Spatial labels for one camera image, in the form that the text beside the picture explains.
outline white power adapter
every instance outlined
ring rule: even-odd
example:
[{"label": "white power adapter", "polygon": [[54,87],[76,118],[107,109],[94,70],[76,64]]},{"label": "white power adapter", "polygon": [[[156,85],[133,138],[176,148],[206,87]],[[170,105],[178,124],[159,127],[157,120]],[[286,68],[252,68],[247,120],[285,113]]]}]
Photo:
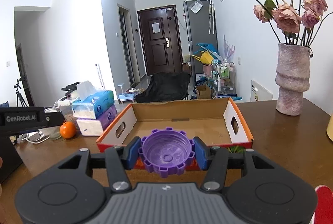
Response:
[{"label": "white power adapter", "polygon": [[36,142],[37,140],[40,139],[39,132],[28,133],[28,139],[32,142]]}]

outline pink basket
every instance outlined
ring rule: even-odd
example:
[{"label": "pink basket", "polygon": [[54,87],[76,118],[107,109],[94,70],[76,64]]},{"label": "pink basket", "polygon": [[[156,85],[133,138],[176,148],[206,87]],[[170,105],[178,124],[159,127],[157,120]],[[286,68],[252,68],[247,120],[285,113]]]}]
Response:
[{"label": "pink basket", "polygon": [[212,68],[211,65],[203,65],[203,70],[204,70],[204,74],[206,76],[212,76],[211,72],[212,72]]}]

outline cardboard box on floor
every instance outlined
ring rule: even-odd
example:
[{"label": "cardboard box on floor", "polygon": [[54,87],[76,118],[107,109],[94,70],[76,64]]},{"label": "cardboard box on floor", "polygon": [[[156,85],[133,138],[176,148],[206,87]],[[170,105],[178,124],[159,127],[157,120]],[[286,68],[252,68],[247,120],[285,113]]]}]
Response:
[{"label": "cardboard box on floor", "polygon": [[[251,148],[253,137],[231,98],[129,104],[109,125],[96,143],[101,152],[114,145],[126,145],[154,129],[183,130],[189,139],[199,137],[211,146]],[[135,168],[144,168],[141,159]],[[187,170],[198,170],[196,161]]]},{"label": "cardboard box on floor", "polygon": [[211,89],[207,85],[196,86],[196,97],[198,99],[210,99]]}]

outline pink textured vase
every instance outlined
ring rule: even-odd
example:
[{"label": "pink textured vase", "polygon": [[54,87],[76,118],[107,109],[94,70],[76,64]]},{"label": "pink textured vase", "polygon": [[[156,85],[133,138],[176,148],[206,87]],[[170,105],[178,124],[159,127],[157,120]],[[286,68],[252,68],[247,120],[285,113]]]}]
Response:
[{"label": "pink textured vase", "polygon": [[279,44],[275,82],[280,86],[276,109],[297,116],[302,112],[303,92],[310,87],[309,48]]}]

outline door frame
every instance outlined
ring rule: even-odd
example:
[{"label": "door frame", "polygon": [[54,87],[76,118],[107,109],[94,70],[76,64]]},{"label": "door frame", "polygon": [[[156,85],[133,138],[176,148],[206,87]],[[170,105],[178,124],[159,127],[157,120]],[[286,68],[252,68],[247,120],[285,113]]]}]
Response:
[{"label": "door frame", "polygon": [[138,83],[138,82],[140,82],[140,73],[139,73],[139,65],[138,65],[138,58],[137,58],[137,50],[135,48],[135,43],[134,43],[134,34],[133,34],[132,19],[130,17],[130,10],[120,4],[117,4],[117,8],[118,8],[120,31],[121,31],[121,25],[120,25],[121,17],[120,17],[119,11],[124,12],[126,32],[127,32],[127,41],[128,41],[128,45],[129,45],[129,53],[130,53],[130,59],[131,59],[131,63],[132,63],[132,70],[133,70],[133,78],[134,78],[134,82]]},{"label": "door frame", "polygon": [[161,6],[161,7],[155,7],[155,8],[149,8],[145,10],[138,10],[138,21],[139,21],[139,30],[140,30],[140,39],[141,39],[141,45],[142,45],[142,50],[144,53],[144,65],[146,67],[146,73],[148,75],[148,68],[147,68],[147,59],[146,59],[146,50],[145,50],[145,45],[144,45],[144,37],[142,33],[142,18],[141,14],[147,11],[151,10],[162,10],[162,9],[167,9],[167,8],[173,8],[174,10],[174,15],[175,15],[175,23],[176,23],[176,34],[177,34],[177,42],[178,42],[178,49],[179,49],[179,63],[180,63],[180,69],[183,68],[183,53],[181,50],[181,41],[180,41],[180,33],[179,33],[179,24],[178,24],[178,15],[177,15],[177,10],[176,10],[176,5],[168,5],[168,6]]},{"label": "door frame", "polygon": [[[18,45],[15,45],[15,50],[16,50],[16,60],[17,60],[17,51],[20,50],[21,60],[22,60],[22,66],[23,66],[25,75],[27,75],[27,71],[25,69],[25,64],[24,64],[24,58],[23,58],[22,44],[19,43]],[[30,96],[31,96],[32,104],[33,104],[33,106],[35,106],[35,101],[34,101],[34,98],[32,97],[32,93],[31,93],[31,89],[30,89],[29,78],[27,78],[26,81],[27,81],[27,84],[28,84],[28,90],[29,90],[29,93],[30,93]],[[25,94],[25,90],[24,90],[23,84],[22,84],[22,90],[24,91],[24,96],[25,96],[26,102],[28,103],[28,98],[27,98],[27,96]]]}]

